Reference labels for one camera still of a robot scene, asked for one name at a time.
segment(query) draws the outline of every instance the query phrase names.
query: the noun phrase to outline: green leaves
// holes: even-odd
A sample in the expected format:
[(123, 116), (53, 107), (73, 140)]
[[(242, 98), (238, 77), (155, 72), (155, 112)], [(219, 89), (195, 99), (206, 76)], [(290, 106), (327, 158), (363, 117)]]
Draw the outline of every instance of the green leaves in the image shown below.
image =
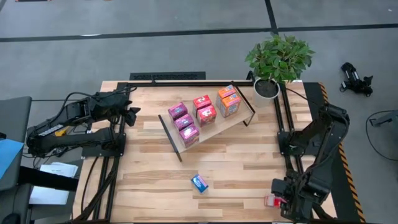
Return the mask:
[(311, 54), (315, 52), (305, 41), (297, 40), (294, 36), (271, 36), (272, 39), (256, 44), (245, 62), (253, 68), (256, 76), (263, 79), (273, 78), (284, 83), (300, 78), (303, 70), (311, 66)]

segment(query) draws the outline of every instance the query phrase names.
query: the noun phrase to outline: small blue box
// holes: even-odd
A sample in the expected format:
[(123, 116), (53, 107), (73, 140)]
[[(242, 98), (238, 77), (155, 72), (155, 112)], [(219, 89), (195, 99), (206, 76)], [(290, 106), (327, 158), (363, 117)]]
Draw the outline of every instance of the small blue box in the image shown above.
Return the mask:
[(203, 193), (209, 187), (199, 174), (194, 176), (191, 181), (200, 193)]

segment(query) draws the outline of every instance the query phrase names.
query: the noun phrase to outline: orange and black hazard tape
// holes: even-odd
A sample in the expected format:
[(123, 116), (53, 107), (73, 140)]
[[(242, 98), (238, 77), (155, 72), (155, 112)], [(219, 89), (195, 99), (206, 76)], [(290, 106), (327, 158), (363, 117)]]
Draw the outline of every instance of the orange and black hazard tape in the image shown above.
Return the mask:
[[(325, 86), (323, 86), (322, 83), (319, 83), (319, 85), (321, 87), (323, 99), (325, 100), (326, 103), (329, 103), (328, 93), (326, 92)], [(358, 199), (358, 193), (356, 192), (356, 189), (354, 186), (353, 176), (351, 175), (351, 172), (349, 171), (349, 168), (348, 168), (348, 162), (347, 162), (346, 154), (344, 153), (343, 143), (340, 143), (340, 145), (338, 146), (338, 152), (340, 153), (341, 160), (343, 161), (343, 167), (344, 167), (344, 170), (346, 171), (349, 188), (351, 189), (351, 193), (353, 194), (355, 207), (356, 207), (356, 210), (359, 215), (359, 220), (361, 221), (361, 223), (365, 223), (366, 222), (365, 216), (363, 214), (362, 206)]]

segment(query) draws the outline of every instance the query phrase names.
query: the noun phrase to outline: white paper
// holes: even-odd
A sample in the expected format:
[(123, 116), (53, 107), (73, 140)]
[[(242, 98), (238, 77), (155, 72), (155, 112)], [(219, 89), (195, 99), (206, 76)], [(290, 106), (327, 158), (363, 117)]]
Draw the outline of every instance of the white paper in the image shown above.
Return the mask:
[[(40, 170), (51, 174), (74, 177), (78, 167), (61, 162), (53, 162), (51, 165), (41, 165)], [(46, 187), (33, 187), (29, 203), (31, 205), (65, 205), (69, 191), (55, 190)]]

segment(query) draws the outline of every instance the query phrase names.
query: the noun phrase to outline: wooden tabletop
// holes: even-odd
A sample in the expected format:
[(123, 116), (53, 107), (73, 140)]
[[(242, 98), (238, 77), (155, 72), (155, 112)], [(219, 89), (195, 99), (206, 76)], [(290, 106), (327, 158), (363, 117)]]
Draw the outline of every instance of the wooden tabletop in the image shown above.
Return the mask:
[[(103, 82), (101, 91), (116, 89), (118, 82)], [(140, 107), (135, 126), (126, 126), (127, 143), (120, 159), (111, 222), (271, 222), (285, 221), (278, 208), (265, 207), (264, 196), (271, 194), (274, 178), (283, 179), (285, 163), (279, 153), (279, 131), (274, 104), (256, 108), (248, 127), (239, 123), (211, 139), (181, 153), (180, 162), (157, 117), (180, 101), (190, 101), (220, 87), (139, 87), (130, 95), (131, 106)], [(252, 103), (252, 87), (239, 87)], [(302, 95), (302, 83), (288, 85)], [(287, 92), (296, 129), (312, 117), (307, 101)], [(280, 107), (287, 121), (282, 99)], [(108, 127), (95, 123), (93, 131)], [(86, 207), (98, 188), (102, 158), (88, 182)], [(306, 169), (313, 156), (302, 158)], [(87, 158), (73, 205), (74, 217), (80, 214), (81, 197), (94, 158)], [(200, 174), (209, 185), (199, 194), (190, 179)], [(102, 201), (100, 218), (104, 217)], [(322, 207), (335, 217), (331, 195)]]

